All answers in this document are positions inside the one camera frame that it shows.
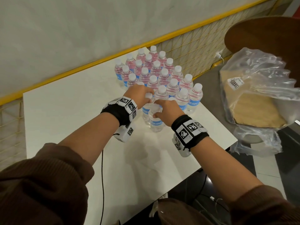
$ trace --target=rolled-up sleeve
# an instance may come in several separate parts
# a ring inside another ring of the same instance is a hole
[[[45,144],[0,172],[0,224],[83,224],[93,175],[69,147]]]
[[[267,185],[250,190],[229,207],[232,224],[300,224],[300,208]]]

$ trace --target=person's right hand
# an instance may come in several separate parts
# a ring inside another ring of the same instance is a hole
[[[161,119],[169,127],[178,117],[184,115],[175,100],[156,100],[154,103],[161,105],[163,111],[153,114],[153,117]]]

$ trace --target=white bottle cap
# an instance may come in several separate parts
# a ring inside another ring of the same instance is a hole
[[[121,59],[117,58],[117,59],[115,60],[115,64],[116,64],[116,65],[122,65]]]
[[[146,54],[146,60],[148,60],[148,61],[152,60],[152,55],[151,54]]]
[[[188,94],[188,90],[187,90],[187,88],[182,88],[180,91],[179,91],[179,94],[181,95],[181,96],[186,96],[187,94]]]
[[[167,65],[172,65],[172,64],[173,64],[173,59],[167,58]]]
[[[152,97],[153,97],[153,95],[152,95],[152,93],[150,93],[150,92],[147,92],[147,93],[145,94],[145,98],[152,99]]]
[[[167,77],[167,76],[169,75],[169,71],[168,71],[167,69],[163,68],[163,69],[161,70],[161,75],[162,75],[163,77]]]
[[[166,57],[166,52],[161,51],[161,52],[159,53],[159,57],[160,57],[160,58],[165,58],[165,57]]]
[[[171,85],[172,87],[175,87],[176,85],[178,85],[178,80],[175,79],[175,78],[171,79],[170,85]]]
[[[176,71],[177,73],[180,73],[180,72],[182,71],[182,67],[181,67],[180,65],[176,65],[176,66],[175,66],[175,71]]]
[[[128,65],[123,65],[123,66],[122,66],[122,70],[123,70],[123,72],[125,72],[125,73],[129,72],[129,66],[128,66]]]
[[[185,82],[191,82],[193,79],[193,76],[190,74],[185,75]]]
[[[143,67],[143,68],[142,68],[142,75],[146,76],[146,75],[148,75],[148,73],[149,73],[148,68]]]
[[[151,51],[151,52],[155,52],[155,51],[156,51],[156,46],[151,46],[151,47],[150,47],[150,51]]]
[[[143,66],[142,60],[136,60],[135,66],[136,67],[142,67]]]
[[[156,103],[154,103],[150,109],[152,113],[160,112],[160,106]]]
[[[129,59],[129,60],[133,59],[133,56],[132,56],[132,54],[131,54],[131,53],[129,53],[129,54],[126,54],[126,57],[127,57],[127,59]]]
[[[154,66],[155,68],[160,68],[160,61],[155,61],[155,62],[153,62],[153,66]]]
[[[158,92],[160,94],[165,94],[166,90],[167,89],[166,89],[166,87],[164,85],[161,85],[161,86],[158,87]]]
[[[134,73],[129,74],[129,80],[135,81],[137,79],[137,76]]]
[[[157,81],[157,76],[150,76],[150,83],[154,84]]]
[[[202,84],[196,83],[194,85],[193,90],[196,91],[196,92],[201,92],[201,90],[202,90]]]
[[[145,52],[144,52],[144,49],[143,48],[140,48],[139,50],[138,50],[138,53],[140,54],[140,55],[143,55]]]

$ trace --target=water bottle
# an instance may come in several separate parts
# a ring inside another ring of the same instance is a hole
[[[190,101],[185,110],[187,115],[195,112],[200,100],[203,97],[202,84],[196,83],[195,86],[188,92],[188,95],[190,97]]]
[[[148,68],[148,70],[150,72],[151,69],[152,69],[152,66],[153,66],[152,56],[151,56],[151,54],[147,54],[146,55],[146,60],[145,60],[145,63],[144,63],[144,67]]]
[[[161,112],[162,108],[158,105],[158,104],[153,104],[149,110],[149,119],[150,119],[150,128],[153,132],[160,132],[163,127],[164,127],[164,123],[162,120],[160,120],[159,118],[154,118],[153,114],[155,114],[156,112]]]
[[[166,87],[163,85],[160,85],[158,87],[158,90],[154,94],[154,101],[155,100],[168,100],[168,98],[169,98],[169,94],[166,90]]]
[[[137,79],[140,78],[140,75],[142,73],[142,68],[143,68],[142,61],[141,60],[137,60],[135,62],[135,68],[134,68],[134,71],[133,71],[133,73],[137,76]]]
[[[160,86],[159,82],[157,81],[157,77],[152,75],[150,76],[149,83],[147,84],[147,87],[152,88],[154,92],[158,90],[158,87]]]
[[[123,63],[121,61],[121,59],[116,59],[115,60],[115,74],[117,76],[118,82],[120,82],[120,85],[123,85],[123,80],[122,80],[122,67],[123,67]]]
[[[125,65],[129,66],[130,71],[134,71],[134,67],[135,67],[135,59],[133,58],[132,54],[126,54],[127,60],[125,62]]]
[[[158,59],[157,60],[160,62],[161,68],[163,68],[165,66],[165,63],[167,62],[166,52],[161,51],[159,53],[159,55],[158,55]]]
[[[186,109],[188,102],[190,101],[188,97],[188,90],[184,87],[175,95],[176,102],[178,103],[180,109],[183,111]]]
[[[169,71],[169,75],[174,71],[174,65],[173,65],[173,59],[167,58],[167,61],[165,63],[165,68]]]
[[[187,90],[192,89],[194,86],[193,76],[190,74],[185,75],[185,77],[180,81],[179,88],[180,90],[186,88]]]
[[[143,67],[140,78],[139,78],[139,81],[143,82],[144,85],[147,87],[147,84],[149,83],[149,80],[150,80],[150,73],[149,73],[147,68]]]
[[[151,47],[150,47],[150,52],[149,52],[149,54],[151,54],[151,56],[152,56],[152,61],[156,61],[156,60],[157,60],[157,58],[158,58],[158,53],[157,53],[157,51],[156,51],[156,46],[151,46]]]
[[[168,70],[163,68],[158,77],[158,82],[160,83],[160,85],[167,86],[170,83],[170,80],[171,80],[171,78],[169,76]]]
[[[167,92],[170,97],[175,97],[175,95],[179,92],[179,85],[177,79],[171,79],[170,83],[167,85]]]
[[[150,75],[154,75],[154,76],[159,77],[160,72],[161,72],[160,62],[159,61],[153,62],[153,66],[152,66],[152,69],[150,71]]]
[[[133,85],[137,84],[138,82],[139,82],[139,80],[137,79],[137,76],[134,73],[129,74],[127,88],[132,87]]]
[[[151,103],[146,103],[143,106],[143,108],[142,108],[142,110],[143,110],[142,117],[143,117],[146,125],[150,127],[149,110],[150,110],[150,108],[151,108],[151,106],[152,106],[152,104],[154,102],[154,97],[153,97],[153,95],[151,93],[147,92],[145,94],[145,98],[151,99]]]
[[[171,79],[177,79],[178,85],[183,79],[183,73],[182,73],[182,68],[180,65],[176,65],[174,68],[174,71],[171,73]]]
[[[122,67],[123,72],[122,72],[122,80],[124,82],[124,86],[127,88],[127,81],[129,79],[129,74],[132,73],[132,71],[130,71],[129,66],[128,65],[124,65]]]
[[[142,64],[145,63],[146,55],[145,55],[145,52],[144,52],[144,49],[143,49],[143,48],[140,48],[140,49],[138,50],[137,60],[141,60],[141,61],[142,61]]]

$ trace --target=white sticker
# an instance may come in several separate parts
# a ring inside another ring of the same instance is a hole
[[[227,83],[233,90],[238,89],[240,86],[242,86],[244,84],[244,82],[242,81],[242,79],[240,77],[234,77],[234,78],[228,79]]]

